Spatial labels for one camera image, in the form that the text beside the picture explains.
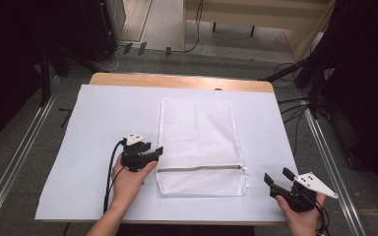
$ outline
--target floor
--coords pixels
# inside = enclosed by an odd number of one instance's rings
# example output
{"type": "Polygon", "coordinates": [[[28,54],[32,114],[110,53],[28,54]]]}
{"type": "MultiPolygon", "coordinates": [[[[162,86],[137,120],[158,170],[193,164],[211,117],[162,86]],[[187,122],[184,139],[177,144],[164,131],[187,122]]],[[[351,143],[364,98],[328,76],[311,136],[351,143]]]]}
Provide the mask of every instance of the floor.
{"type": "MultiPolygon", "coordinates": [[[[148,49],[164,50],[168,46],[181,48],[179,4],[181,1],[153,0],[146,27],[141,31],[141,41],[147,42],[148,49]]],[[[197,31],[193,22],[187,23],[187,29],[193,29],[188,30],[186,39],[186,47],[190,47],[194,44],[197,31]]],[[[249,37],[250,30],[218,24],[217,31],[212,32],[210,23],[201,23],[201,40],[191,53],[165,57],[163,52],[147,50],[144,55],[138,56],[139,43],[136,42],[135,49],[128,54],[118,50],[116,56],[101,62],[99,66],[113,73],[179,74],[257,80],[267,78],[288,66],[281,63],[293,62],[281,30],[256,29],[253,38],[249,37]]],[[[20,168],[12,173],[16,177],[9,183],[12,188],[3,193],[4,202],[0,203],[0,235],[83,235],[92,227],[91,223],[72,223],[65,234],[66,223],[33,220],[40,191],[64,136],[66,127],[62,124],[67,112],[63,109],[74,107],[80,85],[87,84],[92,75],[74,63],[72,68],[68,78],[56,78],[54,81],[53,90],[57,92],[48,110],[37,110],[38,92],[0,135],[0,180],[7,173],[11,160],[17,158],[21,162],[20,168]],[[40,129],[33,133],[34,139],[25,144],[24,134],[39,113],[43,114],[43,120],[38,124],[40,129]],[[25,153],[17,151],[20,144],[25,144],[25,153]]],[[[301,97],[302,91],[294,87],[292,79],[288,75],[273,83],[278,99],[301,97]]],[[[281,105],[281,110],[298,104],[300,103],[281,105]]],[[[283,118],[290,115],[291,113],[286,113],[283,118]]],[[[346,152],[330,122],[323,117],[315,121],[305,114],[300,120],[288,122],[285,129],[292,151],[296,153],[295,161],[299,172],[318,172],[319,177],[332,187],[336,183],[333,181],[333,172],[327,170],[327,159],[330,162],[332,158],[339,169],[342,181],[340,186],[343,186],[341,190],[346,194],[343,198],[350,200],[346,203],[351,205],[347,206],[340,201],[327,201],[333,235],[378,235],[378,177],[371,172],[357,172],[348,167],[346,152]],[[326,147],[318,145],[321,137],[315,134],[315,124],[321,127],[322,143],[325,142],[326,147]]],[[[271,236],[288,234],[285,226],[260,226],[255,228],[255,232],[256,235],[271,236]]]]}

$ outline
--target wooden desk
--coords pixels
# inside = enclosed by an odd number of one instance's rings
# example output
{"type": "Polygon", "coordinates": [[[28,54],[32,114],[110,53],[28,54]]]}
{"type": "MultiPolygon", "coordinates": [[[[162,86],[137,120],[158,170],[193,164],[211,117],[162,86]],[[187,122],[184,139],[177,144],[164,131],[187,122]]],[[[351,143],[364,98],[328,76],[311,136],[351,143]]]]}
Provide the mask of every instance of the wooden desk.
{"type": "MultiPolygon", "coordinates": [[[[200,0],[184,0],[186,21],[196,20],[200,0]]],[[[201,21],[284,29],[294,60],[300,61],[319,32],[325,31],[335,0],[204,0],[201,21]]]]}
{"type": "Polygon", "coordinates": [[[284,167],[296,172],[272,85],[267,82],[144,74],[97,73],[84,85],[56,161],[40,196],[35,219],[95,221],[102,215],[106,171],[115,144],[129,132],[158,144],[160,103],[165,98],[231,101],[248,167],[243,197],[163,196],[151,173],[124,216],[125,223],[272,225],[285,223],[269,197],[264,173],[289,185],[284,167]]]}

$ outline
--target forearm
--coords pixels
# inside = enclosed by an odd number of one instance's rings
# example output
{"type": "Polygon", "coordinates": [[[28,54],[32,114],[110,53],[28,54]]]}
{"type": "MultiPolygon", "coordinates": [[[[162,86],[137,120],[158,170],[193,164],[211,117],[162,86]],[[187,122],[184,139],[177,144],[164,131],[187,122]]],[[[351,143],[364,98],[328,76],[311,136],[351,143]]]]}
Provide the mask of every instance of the forearm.
{"type": "Polygon", "coordinates": [[[127,211],[126,206],[113,206],[111,205],[106,213],[94,225],[94,227],[87,234],[88,236],[107,236],[116,235],[122,217],[127,211]]]}

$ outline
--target person's left hand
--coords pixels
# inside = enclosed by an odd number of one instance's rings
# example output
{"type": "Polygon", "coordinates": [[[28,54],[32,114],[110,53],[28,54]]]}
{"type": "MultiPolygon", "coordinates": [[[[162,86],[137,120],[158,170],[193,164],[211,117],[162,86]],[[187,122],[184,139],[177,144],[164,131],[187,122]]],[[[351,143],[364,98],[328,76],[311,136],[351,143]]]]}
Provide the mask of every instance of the person's left hand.
{"type": "Polygon", "coordinates": [[[115,166],[112,168],[112,180],[115,178],[118,171],[122,170],[113,183],[114,194],[111,205],[113,207],[120,205],[128,208],[137,197],[141,186],[144,185],[144,179],[156,168],[157,164],[157,161],[152,161],[147,164],[143,170],[132,172],[127,169],[122,169],[121,155],[119,155],[115,166]]]}

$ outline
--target white paper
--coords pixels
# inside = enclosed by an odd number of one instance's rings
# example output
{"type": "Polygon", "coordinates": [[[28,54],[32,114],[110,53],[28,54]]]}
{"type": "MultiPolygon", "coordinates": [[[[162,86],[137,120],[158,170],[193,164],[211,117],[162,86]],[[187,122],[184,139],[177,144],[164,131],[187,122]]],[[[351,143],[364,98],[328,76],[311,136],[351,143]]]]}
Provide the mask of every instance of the white paper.
{"type": "Polygon", "coordinates": [[[278,184],[291,186],[282,170],[287,167],[297,174],[273,93],[109,86],[82,86],[35,219],[98,220],[115,144],[134,132],[146,137],[152,149],[157,148],[160,101],[164,97],[232,102],[244,162],[249,167],[245,175],[250,189],[241,198],[167,198],[159,192],[151,173],[124,221],[285,221],[263,181],[267,172],[278,184]]]}

